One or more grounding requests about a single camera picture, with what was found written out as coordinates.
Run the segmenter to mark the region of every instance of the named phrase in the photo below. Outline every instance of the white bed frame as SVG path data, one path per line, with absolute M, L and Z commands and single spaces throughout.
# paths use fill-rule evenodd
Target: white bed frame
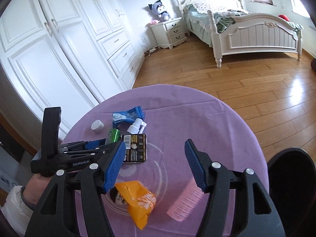
M 186 5 L 193 2 L 209 4 L 225 3 L 233 8 L 243 8 L 241 0 L 177 0 L 182 16 Z M 236 24 L 229 26 L 223 33 L 217 32 L 214 14 L 208 11 L 213 53 L 218 68 L 222 66 L 222 56 L 251 52 L 293 52 L 302 55 L 302 39 L 285 20 L 267 13 L 250 13 L 232 17 Z

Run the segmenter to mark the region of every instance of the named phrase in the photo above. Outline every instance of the orange snack wrapper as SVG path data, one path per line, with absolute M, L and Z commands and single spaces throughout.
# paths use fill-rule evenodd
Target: orange snack wrapper
M 139 181 L 116 183 L 115 187 L 128 203 L 127 210 L 133 221 L 139 229 L 143 230 L 156 205 L 155 195 Z

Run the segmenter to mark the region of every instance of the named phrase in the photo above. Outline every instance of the white wardrobe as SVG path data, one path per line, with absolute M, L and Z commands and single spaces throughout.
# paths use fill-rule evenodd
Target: white wardrobe
M 61 139 L 94 106 L 131 89 L 144 60 L 117 0 L 12 0 L 0 39 L 4 72 L 36 117 L 62 108 Z

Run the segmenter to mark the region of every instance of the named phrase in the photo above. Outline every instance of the human hand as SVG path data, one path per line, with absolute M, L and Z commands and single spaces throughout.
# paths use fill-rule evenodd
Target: human hand
M 46 186 L 52 178 L 52 176 L 44 177 L 41 174 L 33 175 L 23 192 L 24 199 L 31 205 L 36 206 Z

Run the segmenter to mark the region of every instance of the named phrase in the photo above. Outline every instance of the silver screw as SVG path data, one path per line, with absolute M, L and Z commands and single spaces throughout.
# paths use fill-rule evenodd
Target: silver screw
M 93 163 L 89 166 L 90 169 L 97 169 L 98 168 L 98 164 L 97 163 Z
M 212 163 L 212 167 L 213 167 L 213 168 L 220 168 L 220 167 L 221 167 L 221 164 L 218 163 L 218 162 L 213 162 L 213 163 Z
M 248 175 L 253 175 L 255 172 L 254 172 L 252 169 L 247 168 L 247 169 L 246 169 L 246 173 L 247 173 Z
M 64 170 L 59 169 L 59 170 L 56 172 L 56 175 L 61 176 L 61 175 L 64 174 L 64 172 L 65 172 Z

